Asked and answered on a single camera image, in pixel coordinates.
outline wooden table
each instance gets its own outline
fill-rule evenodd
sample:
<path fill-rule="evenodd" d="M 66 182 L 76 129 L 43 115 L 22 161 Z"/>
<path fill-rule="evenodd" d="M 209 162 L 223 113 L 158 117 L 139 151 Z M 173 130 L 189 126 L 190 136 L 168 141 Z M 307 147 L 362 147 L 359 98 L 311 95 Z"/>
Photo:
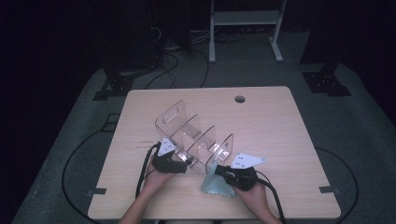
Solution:
<path fill-rule="evenodd" d="M 245 97 L 237 103 L 236 96 Z M 147 150 L 160 140 L 155 120 L 179 100 L 188 117 L 200 116 L 202 130 L 216 126 L 217 140 L 234 134 L 231 163 L 238 152 L 267 159 L 256 166 L 277 190 L 286 218 L 336 218 L 341 214 L 318 155 L 290 90 L 247 87 L 130 91 L 120 115 L 89 209 L 91 218 L 121 218 L 134 201 Z M 171 179 L 150 202 L 148 219 L 255 218 L 239 198 L 202 193 L 203 179 L 193 171 Z M 278 216 L 271 190 L 271 210 Z"/>

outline human hand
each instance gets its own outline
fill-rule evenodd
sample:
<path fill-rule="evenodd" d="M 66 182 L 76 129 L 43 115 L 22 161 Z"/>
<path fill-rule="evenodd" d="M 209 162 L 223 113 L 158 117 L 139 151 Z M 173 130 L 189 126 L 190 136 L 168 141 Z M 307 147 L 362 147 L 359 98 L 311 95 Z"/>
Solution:
<path fill-rule="evenodd" d="M 155 169 L 152 165 L 152 156 L 150 157 L 148 168 L 146 169 L 146 178 L 143 189 L 150 189 L 156 192 L 161 189 L 165 183 L 174 176 L 172 173 L 163 173 Z"/>
<path fill-rule="evenodd" d="M 271 212 L 268 202 L 265 186 L 256 183 L 248 191 L 242 191 L 234 186 L 233 190 L 239 195 L 250 212 L 252 212 L 262 223 L 281 223 Z"/>

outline acrylic stand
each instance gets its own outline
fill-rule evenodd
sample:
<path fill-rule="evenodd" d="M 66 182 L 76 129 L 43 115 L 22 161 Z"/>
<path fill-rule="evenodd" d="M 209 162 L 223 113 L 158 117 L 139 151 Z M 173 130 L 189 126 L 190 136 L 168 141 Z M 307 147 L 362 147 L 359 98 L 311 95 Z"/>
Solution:
<path fill-rule="evenodd" d="M 200 176 L 205 176 L 213 164 L 223 164 L 233 151 L 233 134 L 219 144 L 215 126 L 203 133 L 198 115 L 187 119 L 184 101 L 161 114 L 155 126 L 161 139 L 166 137 L 176 146 L 176 159 L 186 162 Z"/>

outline white triangular marker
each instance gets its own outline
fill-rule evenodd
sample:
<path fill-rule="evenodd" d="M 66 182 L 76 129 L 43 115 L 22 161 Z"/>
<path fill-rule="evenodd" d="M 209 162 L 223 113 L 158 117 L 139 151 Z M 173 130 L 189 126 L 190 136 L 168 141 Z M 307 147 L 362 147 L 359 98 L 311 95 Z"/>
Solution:
<path fill-rule="evenodd" d="M 238 153 L 233 159 L 233 163 L 231 164 L 231 168 L 233 169 L 247 169 L 254 165 L 265 162 L 264 158 L 259 158 L 255 156 L 250 156 L 244 153 Z"/>
<path fill-rule="evenodd" d="M 160 146 L 160 150 L 158 151 L 158 156 L 161 157 L 171 151 L 176 149 L 175 145 L 167 137 L 163 138 L 163 143 Z"/>

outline black cable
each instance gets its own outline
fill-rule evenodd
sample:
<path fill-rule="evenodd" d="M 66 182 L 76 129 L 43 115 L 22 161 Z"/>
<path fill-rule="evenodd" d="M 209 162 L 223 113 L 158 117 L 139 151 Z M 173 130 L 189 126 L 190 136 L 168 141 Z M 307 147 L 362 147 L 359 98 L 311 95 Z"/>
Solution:
<path fill-rule="evenodd" d="M 145 90 L 147 90 L 147 89 L 149 88 L 149 85 L 150 85 L 153 81 L 155 81 L 157 78 L 159 78 L 159 77 L 161 77 L 161 76 L 163 76 L 163 75 L 169 73 L 170 71 L 172 71 L 173 69 L 175 69 L 175 68 L 177 67 L 177 65 L 178 65 L 178 58 L 177 58 L 176 56 L 174 56 L 174 55 L 171 55 L 171 54 L 169 54 L 168 56 L 172 56 L 172 57 L 174 57 L 174 58 L 176 59 L 175 65 L 173 65 L 169 70 L 165 70 L 165 72 L 163 72 L 163 73 L 159 74 L 158 76 L 156 76 L 155 78 L 153 78 L 153 79 L 146 85 Z"/>
<path fill-rule="evenodd" d="M 145 161 L 143 162 L 143 166 L 142 166 L 142 171 L 140 172 L 139 180 L 138 180 L 138 182 L 137 182 L 136 193 L 135 193 L 135 195 L 134 195 L 135 198 L 137 198 L 137 196 L 139 196 L 139 194 L 140 194 L 140 189 L 142 188 L 143 180 L 144 180 L 148 175 L 150 175 L 150 174 L 153 172 L 153 171 L 152 171 L 151 173 L 149 173 L 149 174 L 147 174 L 147 175 L 145 176 L 146 169 L 147 169 L 148 164 L 149 164 L 149 157 L 151 156 L 152 149 L 154 149 L 155 147 L 156 147 L 156 148 L 159 148 L 160 145 L 161 145 L 161 143 L 155 144 L 154 146 L 152 146 L 152 147 L 148 150 L 148 154 L 146 154 L 146 158 L 145 158 Z"/>
<path fill-rule="evenodd" d="M 256 171 L 256 173 L 258 173 L 258 174 L 260 174 L 260 175 L 262 175 L 262 176 L 264 176 L 264 178 L 268 181 L 268 183 L 270 183 L 271 184 L 271 181 L 270 181 L 270 179 L 268 179 L 268 177 L 265 175 L 265 174 L 263 174 L 262 172 L 260 172 L 260 171 Z"/>
<path fill-rule="evenodd" d="M 346 213 L 337 220 L 336 224 L 339 224 L 342 221 L 344 221 L 344 219 L 346 219 L 352 213 L 352 211 L 356 207 L 356 204 L 358 203 L 358 199 L 359 199 L 359 184 L 358 184 L 358 180 L 356 179 L 356 176 L 352 172 L 352 169 L 348 166 L 348 164 L 343 159 L 341 159 L 341 157 L 339 157 L 335 153 L 331 152 L 330 150 L 324 149 L 322 147 L 315 147 L 315 149 L 327 152 L 330 155 L 334 156 L 336 159 L 338 159 L 341 163 L 343 163 L 345 165 L 345 167 L 348 169 L 348 171 L 350 172 L 350 174 L 352 175 L 353 181 L 355 183 L 355 190 L 356 190 L 355 199 L 354 199 L 353 204 L 351 205 L 351 207 L 346 211 Z"/>
<path fill-rule="evenodd" d="M 199 87 L 199 88 L 202 88 L 202 87 L 204 86 L 205 82 L 206 82 L 207 75 L 209 74 L 209 60 L 207 59 L 206 55 L 205 55 L 204 53 L 202 53 L 201 51 L 199 51 L 198 49 L 191 49 L 191 50 L 196 51 L 196 52 L 202 54 L 202 56 L 204 56 L 204 58 L 205 58 L 205 62 L 206 62 L 206 73 L 205 73 L 205 78 L 204 78 L 204 81 L 201 83 L 201 86 Z"/>
<path fill-rule="evenodd" d="M 283 215 L 283 210 L 282 210 L 282 206 L 280 205 L 279 196 L 277 196 L 276 189 L 274 188 L 274 186 L 272 186 L 272 184 L 270 184 L 260 178 L 257 178 L 257 182 L 263 184 L 265 187 L 267 187 L 268 189 L 270 189 L 273 192 L 275 202 L 276 202 L 277 211 L 279 212 L 280 220 L 283 224 L 286 224 L 285 215 Z"/>
<path fill-rule="evenodd" d="M 175 55 L 171 55 L 171 54 L 164 54 L 165 56 L 170 56 L 170 57 L 173 57 L 174 59 L 176 59 L 177 60 L 177 62 L 178 62 L 178 58 L 175 56 Z M 172 73 L 171 73 L 171 71 L 170 70 L 168 70 L 168 69 L 166 69 L 164 66 L 163 66 L 163 64 L 162 64 L 162 68 L 163 68 L 163 70 L 165 71 L 165 72 L 167 72 L 168 73 L 168 76 L 171 78 L 171 80 L 172 80 L 172 83 L 169 85 L 169 89 L 173 86 L 173 88 L 175 89 L 176 88 L 176 81 L 177 81 L 177 78 L 175 77 L 175 75 L 173 75 Z"/>
<path fill-rule="evenodd" d="M 75 205 L 73 205 L 72 201 L 70 200 L 69 196 L 67 195 L 66 192 L 66 187 L 64 186 L 64 177 L 65 177 L 65 173 L 66 173 L 66 169 L 67 166 L 69 164 L 69 162 L 71 161 L 71 159 L 73 158 L 74 154 L 76 154 L 76 152 L 82 147 L 82 145 L 84 145 L 84 143 L 86 143 L 89 139 L 91 139 L 94 135 L 96 135 L 99 132 L 102 132 L 105 127 L 111 125 L 111 124 L 107 124 L 104 125 L 101 129 L 97 130 L 96 132 L 92 133 L 91 135 L 89 135 L 87 138 L 84 139 L 84 141 L 82 141 L 72 152 L 72 154 L 70 154 L 69 158 L 67 159 L 66 164 L 64 165 L 64 170 L 62 171 L 62 193 L 64 194 L 64 197 L 66 198 L 67 202 L 69 203 L 69 205 L 76 210 L 76 212 L 78 212 L 82 217 L 88 219 L 89 221 L 91 221 L 92 223 L 99 223 L 95 220 L 93 220 L 92 218 L 88 217 L 87 215 L 85 215 L 83 212 L 81 212 L 80 210 L 78 210 L 78 208 L 76 208 Z"/>

